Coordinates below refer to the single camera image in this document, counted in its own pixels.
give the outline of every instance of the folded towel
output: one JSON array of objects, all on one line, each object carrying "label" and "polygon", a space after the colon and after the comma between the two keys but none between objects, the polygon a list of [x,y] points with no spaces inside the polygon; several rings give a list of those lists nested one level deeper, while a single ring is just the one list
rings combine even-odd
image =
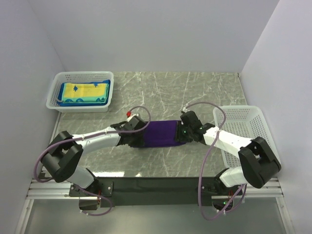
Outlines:
[{"label": "folded towel", "polygon": [[110,80],[89,83],[63,83],[58,95],[60,106],[105,105],[108,102]]}]

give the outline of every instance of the empty white basket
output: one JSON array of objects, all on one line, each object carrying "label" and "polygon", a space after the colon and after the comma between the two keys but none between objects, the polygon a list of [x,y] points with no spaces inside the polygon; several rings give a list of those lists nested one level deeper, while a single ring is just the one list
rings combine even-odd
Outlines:
[{"label": "empty white basket", "polygon": [[[272,135],[262,114],[262,111],[256,106],[221,106],[226,114],[226,121],[222,127],[223,130],[247,138],[262,137],[269,144],[273,153],[280,161]],[[223,121],[223,114],[217,108],[214,108],[214,122],[219,126]],[[227,168],[240,166],[239,159],[228,152],[221,151],[224,165]]]},{"label": "empty white basket", "polygon": [[[64,82],[83,83],[110,80],[108,102],[103,106],[59,106],[57,98],[60,86]],[[112,72],[61,72],[53,80],[51,89],[48,94],[46,106],[49,109],[58,110],[59,112],[106,112],[111,104],[114,89],[114,74]]]}]

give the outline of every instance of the purple cloth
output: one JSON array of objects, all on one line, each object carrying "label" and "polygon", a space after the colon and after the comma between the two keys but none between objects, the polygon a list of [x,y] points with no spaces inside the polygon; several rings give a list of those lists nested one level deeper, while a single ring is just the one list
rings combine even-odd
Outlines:
[{"label": "purple cloth", "polygon": [[171,147],[185,144],[176,142],[176,123],[178,120],[151,121],[144,132],[144,147]]}]

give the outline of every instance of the gray floor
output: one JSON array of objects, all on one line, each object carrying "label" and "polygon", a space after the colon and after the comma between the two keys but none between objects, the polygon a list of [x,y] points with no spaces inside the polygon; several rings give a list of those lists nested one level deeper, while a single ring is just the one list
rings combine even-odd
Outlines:
[{"label": "gray floor", "polygon": [[[114,92],[106,113],[62,114],[58,131],[82,134],[124,121],[127,111],[146,106],[152,120],[180,119],[187,103],[210,101],[217,105],[245,105],[237,73],[199,72],[114,72]],[[213,122],[213,107],[192,107],[202,122]],[[144,111],[139,111],[147,119]],[[198,176],[208,147],[200,143],[171,148],[105,148],[83,157],[79,166],[96,176]],[[214,149],[206,162],[205,176],[224,169],[220,150]]]},{"label": "gray floor", "polygon": [[[205,209],[215,215],[211,207]],[[275,198],[250,198],[233,213],[206,221],[196,205],[117,207],[86,217],[77,200],[36,200],[26,234],[285,234]]]}]

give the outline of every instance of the marble tabletop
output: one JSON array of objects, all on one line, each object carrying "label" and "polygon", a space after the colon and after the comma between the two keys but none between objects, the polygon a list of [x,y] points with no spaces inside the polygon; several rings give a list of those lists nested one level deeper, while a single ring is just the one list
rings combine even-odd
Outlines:
[{"label": "marble tabletop", "polygon": [[[222,105],[246,105],[237,73],[205,72],[114,72],[114,91],[108,112],[62,113],[56,132],[82,134],[124,121],[134,106],[146,106],[152,120],[180,119],[182,108],[196,101]],[[213,107],[190,108],[203,122],[213,122]],[[141,117],[147,120],[144,110]],[[198,176],[208,146],[200,143],[170,148],[134,149],[126,145],[103,148],[80,159],[79,166],[96,176]],[[213,149],[204,176],[223,170],[221,151]]]}]

